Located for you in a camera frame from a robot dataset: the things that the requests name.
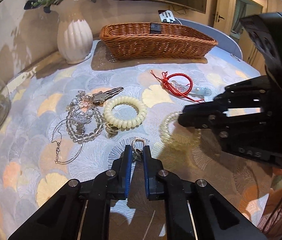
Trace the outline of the black smart watch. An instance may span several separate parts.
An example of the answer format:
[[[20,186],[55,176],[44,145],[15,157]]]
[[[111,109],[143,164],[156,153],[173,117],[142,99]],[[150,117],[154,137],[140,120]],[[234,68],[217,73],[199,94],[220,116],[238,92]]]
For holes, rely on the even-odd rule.
[[[161,24],[160,23],[150,23],[150,34],[161,34]]]

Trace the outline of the white phone stand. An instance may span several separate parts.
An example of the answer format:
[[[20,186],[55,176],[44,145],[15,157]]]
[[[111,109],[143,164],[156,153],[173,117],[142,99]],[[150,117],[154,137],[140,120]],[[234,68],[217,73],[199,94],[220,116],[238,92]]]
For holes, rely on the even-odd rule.
[[[173,13],[170,10],[159,10],[159,18],[162,23],[174,23],[175,18]]]

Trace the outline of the wooden door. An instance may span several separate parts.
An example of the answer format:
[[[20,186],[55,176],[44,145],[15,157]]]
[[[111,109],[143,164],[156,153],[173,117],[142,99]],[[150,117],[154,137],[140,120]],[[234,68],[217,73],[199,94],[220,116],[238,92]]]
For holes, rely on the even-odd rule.
[[[217,0],[214,28],[227,34],[239,46],[242,59],[257,66],[260,53],[251,41],[240,19],[267,11],[268,0]]]

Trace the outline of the brown wicker basket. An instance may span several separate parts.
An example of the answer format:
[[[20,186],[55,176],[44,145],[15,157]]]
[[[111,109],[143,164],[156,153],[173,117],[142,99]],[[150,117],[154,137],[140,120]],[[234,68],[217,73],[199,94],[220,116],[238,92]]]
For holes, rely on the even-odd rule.
[[[100,39],[115,59],[200,59],[217,40],[188,26],[161,23],[161,34],[150,34],[150,23],[110,24]]]

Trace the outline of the white ribbed ceramic vase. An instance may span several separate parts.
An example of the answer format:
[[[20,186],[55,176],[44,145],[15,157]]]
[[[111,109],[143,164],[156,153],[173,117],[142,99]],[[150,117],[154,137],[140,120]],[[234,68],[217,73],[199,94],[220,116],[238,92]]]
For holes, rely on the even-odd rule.
[[[81,6],[87,0],[63,0],[51,5],[59,16],[57,48],[68,64],[78,64],[91,57],[93,34]]]

